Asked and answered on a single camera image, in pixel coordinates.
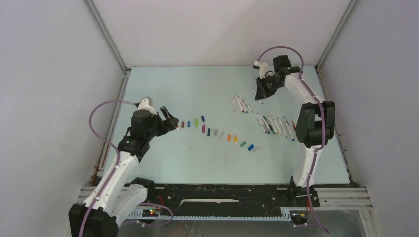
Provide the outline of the blue marker white body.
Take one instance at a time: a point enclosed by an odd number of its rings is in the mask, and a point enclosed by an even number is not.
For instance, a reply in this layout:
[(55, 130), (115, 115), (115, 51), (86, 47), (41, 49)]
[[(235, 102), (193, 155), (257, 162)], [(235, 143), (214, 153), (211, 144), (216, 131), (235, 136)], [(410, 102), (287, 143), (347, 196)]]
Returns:
[(271, 129), (270, 129), (265, 117), (261, 113), (258, 113), (258, 116), (260, 117), (260, 120), (263, 123), (263, 126), (265, 127), (265, 130), (267, 131), (268, 134), (270, 134)]

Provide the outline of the dark green thin pen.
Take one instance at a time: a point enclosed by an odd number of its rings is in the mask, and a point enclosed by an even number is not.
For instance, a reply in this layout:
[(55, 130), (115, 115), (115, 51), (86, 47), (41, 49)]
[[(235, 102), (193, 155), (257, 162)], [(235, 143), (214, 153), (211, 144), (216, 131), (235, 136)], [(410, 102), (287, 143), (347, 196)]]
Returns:
[(263, 117), (263, 119), (265, 120), (265, 123), (266, 123), (267, 127), (269, 128), (270, 132), (271, 132), (272, 134), (276, 135), (276, 132), (275, 132), (275, 130), (273, 129), (273, 127), (272, 127), (272, 125), (271, 125), (270, 121), (268, 120), (268, 118), (267, 118), (265, 115), (263, 115), (262, 117)]

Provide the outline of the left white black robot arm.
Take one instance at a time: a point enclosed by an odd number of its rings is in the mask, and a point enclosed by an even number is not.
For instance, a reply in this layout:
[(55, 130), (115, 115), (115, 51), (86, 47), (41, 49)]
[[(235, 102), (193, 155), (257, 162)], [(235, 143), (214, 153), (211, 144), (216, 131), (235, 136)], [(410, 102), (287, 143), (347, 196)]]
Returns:
[(120, 192), (127, 177), (136, 169), (150, 148), (154, 137), (177, 129), (179, 120), (165, 106), (160, 107), (164, 119), (150, 105), (137, 105), (131, 126), (116, 146), (110, 168), (91, 195), (69, 210), (71, 235), (74, 237), (115, 237), (126, 217), (141, 203), (152, 205), (156, 199), (154, 182), (136, 178), (128, 192)]

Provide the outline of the light green marker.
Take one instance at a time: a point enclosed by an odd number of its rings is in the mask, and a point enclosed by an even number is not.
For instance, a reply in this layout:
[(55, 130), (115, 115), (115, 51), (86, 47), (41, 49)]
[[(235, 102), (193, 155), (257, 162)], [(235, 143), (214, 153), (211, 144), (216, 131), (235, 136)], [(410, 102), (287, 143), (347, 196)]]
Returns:
[(251, 108), (251, 106), (247, 103), (247, 101), (242, 97), (242, 95), (239, 94), (240, 99), (242, 100), (242, 102), (245, 104), (245, 106), (248, 108), (249, 111), (253, 112), (253, 109)]

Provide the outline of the green capped marker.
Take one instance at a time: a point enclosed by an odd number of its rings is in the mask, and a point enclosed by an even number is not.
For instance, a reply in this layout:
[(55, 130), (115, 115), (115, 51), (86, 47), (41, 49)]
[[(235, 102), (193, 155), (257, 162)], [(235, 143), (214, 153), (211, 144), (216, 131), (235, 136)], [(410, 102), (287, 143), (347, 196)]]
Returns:
[(280, 118), (278, 118), (278, 122), (280, 124), (280, 127), (281, 127), (281, 130), (282, 130), (283, 135), (287, 138), (287, 132), (286, 132), (285, 127), (283, 125), (283, 122), (282, 122), (282, 120)]

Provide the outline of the yellow capped marker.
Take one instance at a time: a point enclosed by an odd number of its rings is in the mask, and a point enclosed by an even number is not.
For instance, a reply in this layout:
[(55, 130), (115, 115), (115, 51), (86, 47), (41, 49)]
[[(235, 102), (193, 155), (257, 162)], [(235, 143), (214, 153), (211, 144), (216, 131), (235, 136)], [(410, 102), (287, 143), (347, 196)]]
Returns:
[(280, 135), (283, 135), (283, 134), (282, 134), (282, 131), (281, 131), (281, 129), (280, 129), (280, 126), (278, 125), (277, 121), (276, 121), (275, 119), (273, 119), (273, 122), (274, 122), (274, 124), (275, 124), (275, 127), (276, 127), (276, 129), (277, 129), (278, 133), (279, 133)]

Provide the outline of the orange capped marker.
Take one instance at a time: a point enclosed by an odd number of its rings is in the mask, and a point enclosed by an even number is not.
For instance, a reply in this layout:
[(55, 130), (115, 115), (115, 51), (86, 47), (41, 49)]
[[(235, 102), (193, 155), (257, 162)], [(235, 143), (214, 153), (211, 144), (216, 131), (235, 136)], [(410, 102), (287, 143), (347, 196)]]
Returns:
[(268, 119), (269, 119), (269, 122), (270, 122), (270, 124), (271, 124), (271, 126), (272, 126), (273, 131), (275, 132), (275, 134), (276, 134), (276, 135), (278, 135), (278, 130), (277, 130), (277, 128), (276, 128), (276, 126), (275, 126), (275, 123), (274, 123), (274, 121), (272, 120), (271, 116), (268, 116)]

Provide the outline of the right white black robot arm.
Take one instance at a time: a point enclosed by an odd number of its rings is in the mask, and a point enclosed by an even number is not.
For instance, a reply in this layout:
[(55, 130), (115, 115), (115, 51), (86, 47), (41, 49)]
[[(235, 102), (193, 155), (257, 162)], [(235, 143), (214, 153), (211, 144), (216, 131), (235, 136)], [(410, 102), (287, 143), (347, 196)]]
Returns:
[(287, 190), (288, 202), (301, 206), (313, 191), (314, 174), (319, 156), (334, 135), (335, 103), (321, 98), (305, 81), (302, 67), (292, 66), (286, 55), (273, 59), (274, 69), (267, 63), (256, 60), (255, 100), (263, 100), (285, 88), (301, 103), (296, 123), (296, 137), (304, 147), (296, 171)]

